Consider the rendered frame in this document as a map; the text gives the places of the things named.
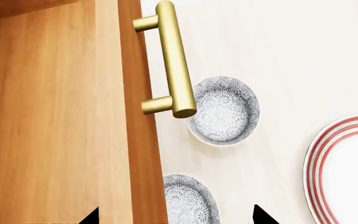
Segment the white plate with red stripes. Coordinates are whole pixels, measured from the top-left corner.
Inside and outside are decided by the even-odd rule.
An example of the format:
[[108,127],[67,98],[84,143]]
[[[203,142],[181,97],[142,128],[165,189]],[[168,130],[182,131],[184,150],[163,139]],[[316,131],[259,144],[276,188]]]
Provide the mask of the white plate with red stripes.
[[303,188],[316,224],[358,224],[358,114],[327,124],[313,138]]

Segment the grey floral patterned bowl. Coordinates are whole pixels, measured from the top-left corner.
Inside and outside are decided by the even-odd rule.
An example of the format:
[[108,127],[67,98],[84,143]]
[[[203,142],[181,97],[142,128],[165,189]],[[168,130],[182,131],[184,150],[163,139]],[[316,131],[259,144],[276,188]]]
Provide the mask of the grey floral patterned bowl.
[[201,182],[187,175],[163,177],[168,224],[221,224],[212,194]]
[[194,137],[214,147],[229,147],[256,129],[260,106],[256,94],[237,78],[216,76],[194,86],[197,112],[186,125]]

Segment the wooden cabinet door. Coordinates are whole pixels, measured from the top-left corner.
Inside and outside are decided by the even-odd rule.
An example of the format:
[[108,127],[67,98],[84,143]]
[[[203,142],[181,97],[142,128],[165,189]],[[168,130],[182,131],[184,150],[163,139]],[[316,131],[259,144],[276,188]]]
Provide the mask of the wooden cabinet door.
[[167,224],[140,0],[0,0],[0,224]]

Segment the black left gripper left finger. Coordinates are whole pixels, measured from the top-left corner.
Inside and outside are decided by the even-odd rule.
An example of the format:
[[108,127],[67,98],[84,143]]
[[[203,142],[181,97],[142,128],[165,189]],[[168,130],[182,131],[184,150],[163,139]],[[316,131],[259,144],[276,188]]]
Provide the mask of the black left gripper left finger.
[[95,208],[95,210],[82,219],[79,224],[99,224],[99,208]]

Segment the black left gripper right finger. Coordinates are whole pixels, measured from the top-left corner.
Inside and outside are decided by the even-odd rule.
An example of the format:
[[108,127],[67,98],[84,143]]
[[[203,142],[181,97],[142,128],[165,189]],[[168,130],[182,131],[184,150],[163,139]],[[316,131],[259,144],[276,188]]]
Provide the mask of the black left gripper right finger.
[[265,210],[263,210],[258,205],[254,205],[252,219],[254,224],[279,224],[274,218],[272,218]]

